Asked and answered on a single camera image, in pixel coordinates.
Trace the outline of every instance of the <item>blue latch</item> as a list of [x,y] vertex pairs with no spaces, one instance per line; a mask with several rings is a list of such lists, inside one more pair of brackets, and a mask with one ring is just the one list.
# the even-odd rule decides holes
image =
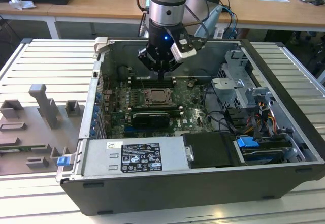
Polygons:
[[240,137],[236,140],[239,147],[259,147],[258,142],[253,140],[253,137]]
[[58,167],[69,167],[71,156],[60,156],[57,159],[56,165]]

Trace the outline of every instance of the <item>robotic arm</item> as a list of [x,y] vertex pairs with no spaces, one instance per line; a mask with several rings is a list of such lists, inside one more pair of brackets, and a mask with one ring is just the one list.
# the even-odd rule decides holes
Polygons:
[[186,0],[150,0],[149,40],[138,58],[163,79],[164,73],[178,68],[183,59],[202,48],[192,41],[182,23]]

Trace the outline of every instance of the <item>black plastic cover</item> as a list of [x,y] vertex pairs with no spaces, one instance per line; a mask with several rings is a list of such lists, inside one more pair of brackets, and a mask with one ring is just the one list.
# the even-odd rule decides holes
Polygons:
[[229,132],[204,132],[183,135],[185,147],[192,149],[194,161],[189,167],[235,167],[240,160],[234,146],[235,136]]

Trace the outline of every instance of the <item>gray 3d printed part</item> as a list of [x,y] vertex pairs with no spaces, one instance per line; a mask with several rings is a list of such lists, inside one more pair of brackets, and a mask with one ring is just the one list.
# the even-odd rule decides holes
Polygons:
[[40,154],[40,153],[51,153],[52,148],[49,144],[45,145],[44,147],[35,147],[30,149],[32,152],[35,154]]
[[29,157],[27,158],[26,165],[33,169],[33,168],[46,168],[49,166],[49,162],[42,157]]
[[65,109],[68,117],[80,116],[80,107],[78,101],[67,101]]
[[13,146],[18,145],[20,143],[20,139],[18,137],[14,138],[0,138],[0,146]]
[[50,158],[53,160],[54,163],[57,162],[57,159],[60,157],[60,153],[57,151],[55,147],[53,147]]
[[[50,106],[51,106],[51,108],[52,108],[52,110],[54,112],[54,115],[56,116],[58,114],[59,110],[58,110],[58,108],[57,108],[57,106],[55,104],[54,99],[48,99],[48,101],[49,101]],[[37,108],[37,110],[39,111],[41,117],[44,117],[41,108]]]
[[18,100],[5,100],[1,107],[0,112],[3,114],[5,119],[18,118],[16,110],[23,110]]
[[1,123],[0,132],[25,130],[26,127],[27,126],[24,122]]
[[62,155],[66,155],[66,154],[70,154],[70,151],[68,150],[67,147],[64,147]]
[[54,129],[57,125],[57,119],[56,119],[55,113],[46,97],[45,91],[46,91],[45,84],[33,84],[30,87],[28,93],[36,99],[47,123],[49,124],[51,129]]

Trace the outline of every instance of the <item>desk leg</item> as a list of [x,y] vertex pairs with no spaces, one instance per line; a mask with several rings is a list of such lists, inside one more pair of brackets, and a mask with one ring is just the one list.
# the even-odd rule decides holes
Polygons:
[[90,23],[90,30],[92,35],[96,34],[95,24],[93,22]]
[[317,78],[317,81],[320,83],[320,84],[324,84],[325,83],[325,70],[320,74],[320,76]]
[[57,23],[55,22],[55,18],[49,18],[46,20],[47,27],[49,28],[51,38],[52,39],[61,39],[61,34],[59,29],[57,28]]

